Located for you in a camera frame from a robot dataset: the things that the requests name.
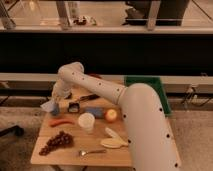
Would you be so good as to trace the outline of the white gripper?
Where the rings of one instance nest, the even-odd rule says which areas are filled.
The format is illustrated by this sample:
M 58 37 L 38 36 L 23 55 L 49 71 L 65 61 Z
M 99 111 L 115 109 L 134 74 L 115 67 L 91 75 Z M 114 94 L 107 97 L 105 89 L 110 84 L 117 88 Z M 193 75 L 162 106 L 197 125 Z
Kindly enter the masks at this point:
M 52 98 L 61 100 L 67 98 L 71 94 L 71 86 L 63 80 L 58 79 L 53 86 Z

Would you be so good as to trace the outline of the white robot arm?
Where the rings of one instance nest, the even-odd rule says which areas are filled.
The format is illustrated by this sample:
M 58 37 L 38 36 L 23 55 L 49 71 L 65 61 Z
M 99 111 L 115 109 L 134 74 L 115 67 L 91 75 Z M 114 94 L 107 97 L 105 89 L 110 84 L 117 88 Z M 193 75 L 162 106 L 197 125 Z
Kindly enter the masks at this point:
M 80 62 L 61 66 L 58 78 L 58 96 L 77 84 L 120 107 L 135 171 L 180 171 L 172 131 L 151 86 L 135 83 L 126 87 L 86 75 Z

